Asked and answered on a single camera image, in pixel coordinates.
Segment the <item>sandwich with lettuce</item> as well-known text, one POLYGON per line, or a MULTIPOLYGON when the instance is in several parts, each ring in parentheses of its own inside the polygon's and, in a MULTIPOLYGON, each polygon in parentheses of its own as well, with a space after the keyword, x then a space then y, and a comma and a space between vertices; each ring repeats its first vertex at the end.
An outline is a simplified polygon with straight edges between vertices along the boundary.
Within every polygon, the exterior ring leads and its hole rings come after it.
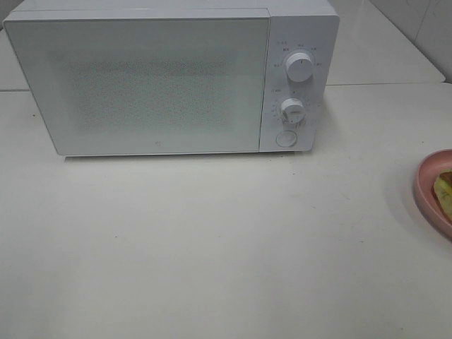
POLYGON ((438 175, 434 182, 434 193, 445 215, 451 218, 451 170, 438 175))

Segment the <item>white microwave door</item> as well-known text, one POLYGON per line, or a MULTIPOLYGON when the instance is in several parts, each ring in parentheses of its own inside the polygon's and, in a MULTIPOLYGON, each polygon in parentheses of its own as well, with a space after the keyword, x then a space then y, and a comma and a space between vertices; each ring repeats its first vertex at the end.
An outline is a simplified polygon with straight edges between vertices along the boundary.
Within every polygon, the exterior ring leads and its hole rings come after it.
POLYGON ((8 22, 58 154, 258 150, 268 20, 8 22))

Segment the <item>upper white power knob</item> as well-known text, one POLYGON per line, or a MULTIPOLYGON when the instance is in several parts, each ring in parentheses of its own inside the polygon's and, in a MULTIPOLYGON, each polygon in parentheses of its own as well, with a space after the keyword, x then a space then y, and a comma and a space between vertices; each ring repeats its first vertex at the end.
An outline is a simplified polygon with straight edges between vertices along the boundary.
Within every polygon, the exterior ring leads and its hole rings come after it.
POLYGON ((285 62, 287 77, 296 83, 302 83, 308 80, 314 70, 314 59, 306 51, 294 52, 285 62))

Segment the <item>white microwave oven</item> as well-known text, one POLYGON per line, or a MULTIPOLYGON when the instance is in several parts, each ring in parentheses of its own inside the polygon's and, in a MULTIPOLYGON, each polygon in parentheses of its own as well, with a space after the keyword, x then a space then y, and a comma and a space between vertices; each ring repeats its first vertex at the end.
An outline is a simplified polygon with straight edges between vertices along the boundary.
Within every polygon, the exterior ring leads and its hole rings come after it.
POLYGON ((268 20, 261 130, 257 151, 231 153, 308 151, 314 144, 340 23, 338 14, 327 1, 24 1, 7 15, 3 26, 6 31, 8 22, 24 21, 248 18, 268 20), (306 51, 314 59, 313 74, 302 83, 291 81, 285 70, 289 55, 298 51, 306 51), (298 124, 288 124, 282 119, 280 105, 288 98, 304 103, 306 115, 298 124), (297 142, 292 147, 283 148, 276 143, 276 136, 282 131, 297 134, 297 142))

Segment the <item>lower white timer knob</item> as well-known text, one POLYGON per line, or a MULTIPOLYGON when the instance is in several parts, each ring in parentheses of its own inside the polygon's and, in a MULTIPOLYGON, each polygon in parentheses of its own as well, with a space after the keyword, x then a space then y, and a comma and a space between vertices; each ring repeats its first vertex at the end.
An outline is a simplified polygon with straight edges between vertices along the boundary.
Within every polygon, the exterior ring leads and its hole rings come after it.
POLYGON ((304 103, 296 98, 288 98, 280 105, 282 120, 288 124, 298 124, 306 115, 304 103))

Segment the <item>round door release button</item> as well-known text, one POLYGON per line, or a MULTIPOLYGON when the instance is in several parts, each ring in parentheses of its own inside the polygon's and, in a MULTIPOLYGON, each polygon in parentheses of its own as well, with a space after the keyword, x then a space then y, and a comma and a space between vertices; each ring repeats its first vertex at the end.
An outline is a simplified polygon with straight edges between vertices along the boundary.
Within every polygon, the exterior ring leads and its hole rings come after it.
POLYGON ((297 142, 297 134, 294 131, 282 131, 276 136, 275 141, 280 147, 289 148, 297 142))

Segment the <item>pink round plate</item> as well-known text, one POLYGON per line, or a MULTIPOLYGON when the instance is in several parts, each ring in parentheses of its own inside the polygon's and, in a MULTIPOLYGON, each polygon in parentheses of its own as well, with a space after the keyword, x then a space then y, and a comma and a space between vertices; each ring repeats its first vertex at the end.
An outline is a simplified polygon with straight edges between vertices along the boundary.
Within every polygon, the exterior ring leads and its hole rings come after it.
POLYGON ((434 182, 451 169, 451 149, 439 150, 426 156, 419 164, 413 181, 417 207, 429 224, 451 241, 451 220, 444 214, 434 193, 434 182))

